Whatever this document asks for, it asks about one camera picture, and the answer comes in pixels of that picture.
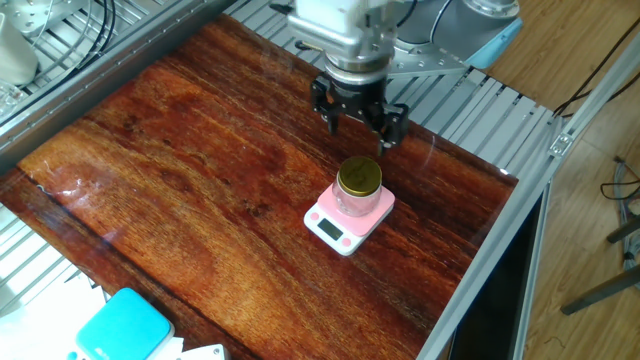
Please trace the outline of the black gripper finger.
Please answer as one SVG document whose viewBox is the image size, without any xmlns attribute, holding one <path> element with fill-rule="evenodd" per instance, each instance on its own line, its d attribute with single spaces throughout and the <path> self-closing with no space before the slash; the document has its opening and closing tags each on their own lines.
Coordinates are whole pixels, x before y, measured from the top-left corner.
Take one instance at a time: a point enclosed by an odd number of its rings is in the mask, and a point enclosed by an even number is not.
<svg viewBox="0 0 640 360">
<path fill-rule="evenodd" d="M 327 107 L 322 109 L 322 119 L 327 123 L 330 135 L 335 135 L 337 133 L 340 114 L 340 108 Z"/>
<path fill-rule="evenodd" d="M 378 137 L 379 155 L 402 143 L 409 130 L 408 115 L 409 107 L 404 103 L 378 104 L 364 111 L 364 123 Z"/>
</svg>

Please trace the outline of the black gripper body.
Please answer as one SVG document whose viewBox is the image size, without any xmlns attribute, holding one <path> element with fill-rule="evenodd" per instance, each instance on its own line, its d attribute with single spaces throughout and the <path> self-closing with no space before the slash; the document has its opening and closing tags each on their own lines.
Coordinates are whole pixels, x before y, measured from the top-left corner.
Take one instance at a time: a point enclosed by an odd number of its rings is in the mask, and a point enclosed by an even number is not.
<svg viewBox="0 0 640 360">
<path fill-rule="evenodd" d="M 324 118 L 344 114 L 357 119 L 383 119 L 386 85 L 385 78 L 364 85 L 347 84 L 322 72 L 310 85 L 311 108 Z"/>
</svg>

